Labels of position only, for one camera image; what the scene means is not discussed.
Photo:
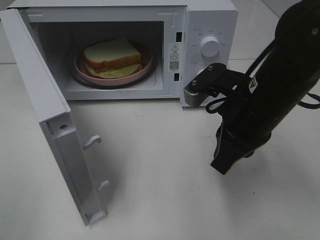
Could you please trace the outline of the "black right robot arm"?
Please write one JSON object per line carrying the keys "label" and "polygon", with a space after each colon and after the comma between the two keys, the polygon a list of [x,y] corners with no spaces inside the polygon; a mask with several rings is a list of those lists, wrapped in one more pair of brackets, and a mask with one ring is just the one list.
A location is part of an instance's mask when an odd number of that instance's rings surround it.
{"label": "black right robot arm", "polygon": [[226,174],[271,137],[320,78],[320,3],[303,0],[279,19],[268,56],[218,109],[222,123],[211,166]]}

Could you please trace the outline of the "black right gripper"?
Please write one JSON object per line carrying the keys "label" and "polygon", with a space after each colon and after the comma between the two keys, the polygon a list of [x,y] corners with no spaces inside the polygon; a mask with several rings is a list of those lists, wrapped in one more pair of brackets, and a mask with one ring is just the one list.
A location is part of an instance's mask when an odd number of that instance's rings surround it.
{"label": "black right gripper", "polygon": [[300,101],[300,80],[289,75],[255,75],[223,104],[222,124],[211,166],[225,175],[270,138],[274,128]]}

